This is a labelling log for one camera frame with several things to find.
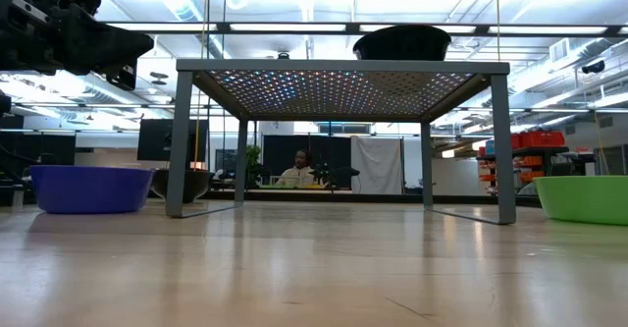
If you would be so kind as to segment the black monitor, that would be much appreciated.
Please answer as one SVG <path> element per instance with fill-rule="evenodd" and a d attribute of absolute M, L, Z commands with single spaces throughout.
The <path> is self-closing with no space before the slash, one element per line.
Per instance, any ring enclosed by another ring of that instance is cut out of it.
<path fill-rule="evenodd" d="M 173 144 L 172 119 L 146 119 L 140 122 L 137 159 L 169 161 Z"/>

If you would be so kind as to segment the green potted plant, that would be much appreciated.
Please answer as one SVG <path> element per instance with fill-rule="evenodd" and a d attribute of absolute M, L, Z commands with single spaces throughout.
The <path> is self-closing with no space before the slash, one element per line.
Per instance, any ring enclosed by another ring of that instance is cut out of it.
<path fill-rule="evenodd" d="M 258 179 L 263 166 L 259 163 L 261 148 L 257 145 L 248 145 L 246 147 L 246 164 L 245 164 L 245 187 L 253 190 L 258 187 Z"/>

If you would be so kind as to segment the green bowl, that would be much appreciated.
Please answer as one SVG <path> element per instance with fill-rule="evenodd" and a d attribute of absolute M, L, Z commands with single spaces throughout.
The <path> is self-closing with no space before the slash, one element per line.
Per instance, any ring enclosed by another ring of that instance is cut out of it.
<path fill-rule="evenodd" d="M 628 176 L 538 177 L 534 184 L 550 219 L 628 226 Z"/>

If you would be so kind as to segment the white hanging sheet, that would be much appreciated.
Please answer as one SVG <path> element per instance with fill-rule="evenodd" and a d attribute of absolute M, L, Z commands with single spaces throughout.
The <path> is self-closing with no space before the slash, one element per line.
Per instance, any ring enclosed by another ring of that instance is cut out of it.
<path fill-rule="evenodd" d="M 351 178 L 357 194 L 402 194 L 403 167 L 401 140 L 352 136 L 351 168 L 359 174 Z"/>

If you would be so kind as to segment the rack with orange bins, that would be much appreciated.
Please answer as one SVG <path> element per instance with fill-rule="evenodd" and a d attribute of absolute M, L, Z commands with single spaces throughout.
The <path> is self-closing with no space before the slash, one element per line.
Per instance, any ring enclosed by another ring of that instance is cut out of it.
<path fill-rule="evenodd" d="M 560 131 L 529 131 L 511 135 L 514 189 L 517 195 L 535 195 L 536 178 L 550 175 L 555 158 L 566 153 L 564 136 Z M 476 157 L 479 180 L 486 185 L 488 195 L 497 196 L 497 162 L 495 141 L 487 140 Z"/>

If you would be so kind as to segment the black partition panel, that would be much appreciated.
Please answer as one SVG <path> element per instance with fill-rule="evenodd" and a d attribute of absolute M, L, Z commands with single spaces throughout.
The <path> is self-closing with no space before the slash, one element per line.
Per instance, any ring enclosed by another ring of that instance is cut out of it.
<path fill-rule="evenodd" d="M 325 164 L 333 171 L 351 166 L 350 139 L 348 137 L 264 136 L 262 165 L 269 171 L 268 184 L 270 186 L 283 189 L 314 189 L 329 184 L 329 180 L 316 180 L 314 177 L 314 184 L 304 188 L 276 185 L 282 172 L 294 165 L 295 153 L 300 149 L 309 153 L 310 166 L 313 171 Z"/>

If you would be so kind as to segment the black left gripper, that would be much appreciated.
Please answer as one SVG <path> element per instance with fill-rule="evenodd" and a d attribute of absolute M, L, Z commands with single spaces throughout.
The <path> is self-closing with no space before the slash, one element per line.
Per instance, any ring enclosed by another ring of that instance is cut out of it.
<path fill-rule="evenodd" d="M 0 71 L 104 74 L 135 90 L 136 60 L 154 47 L 147 34 L 93 19 L 101 0 L 0 0 Z"/>

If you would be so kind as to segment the grey perforated metal shelf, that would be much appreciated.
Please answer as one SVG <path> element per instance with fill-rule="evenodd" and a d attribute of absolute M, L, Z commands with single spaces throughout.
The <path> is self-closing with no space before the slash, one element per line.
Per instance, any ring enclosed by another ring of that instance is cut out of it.
<path fill-rule="evenodd" d="M 180 59 L 166 214 L 182 218 L 191 92 L 198 88 L 239 121 L 235 205 L 244 202 L 251 121 L 418 123 L 423 205 L 434 208 L 431 124 L 484 89 L 492 94 L 498 212 L 516 221 L 507 76 L 504 62 Z"/>

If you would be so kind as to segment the person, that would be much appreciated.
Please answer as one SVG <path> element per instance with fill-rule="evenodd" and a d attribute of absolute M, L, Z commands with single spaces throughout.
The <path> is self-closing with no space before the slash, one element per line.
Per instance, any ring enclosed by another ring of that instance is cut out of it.
<path fill-rule="evenodd" d="M 304 188 L 313 185 L 312 171 L 309 153 L 303 149 L 297 150 L 294 156 L 294 165 L 282 172 L 276 185 L 290 188 Z"/>

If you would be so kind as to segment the floral patterned mini bowl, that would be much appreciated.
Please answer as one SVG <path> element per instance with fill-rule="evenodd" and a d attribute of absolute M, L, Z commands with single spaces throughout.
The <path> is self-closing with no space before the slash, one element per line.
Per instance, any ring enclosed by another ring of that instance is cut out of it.
<path fill-rule="evenodd" d="M 183 204 L 192 203 L 205 194 L 209 189 L 212 176 L 211 172 L 205 170 L 188 169 L 185 172 L 183 181 Z M 154 171 L 151 190 L 164 199 L 167 198 L 168 179 L 168 169 Z"/>
<path fill-rule="evenodd" d="M 352 48 L 358 60 L 443 61 L 451 36 L 425 25 L 385 27 L 358 39 Z"/>

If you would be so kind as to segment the dark blue bowl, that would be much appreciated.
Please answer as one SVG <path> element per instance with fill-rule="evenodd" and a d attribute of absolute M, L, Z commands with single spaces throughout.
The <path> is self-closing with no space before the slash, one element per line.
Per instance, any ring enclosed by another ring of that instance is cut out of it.
<path fill-rule="evenodd" d="M 120 214 L 144 206 L 153 171 L 35 165 L 30 167 L 30 175 L 36 203 L 48 214 Z"/>

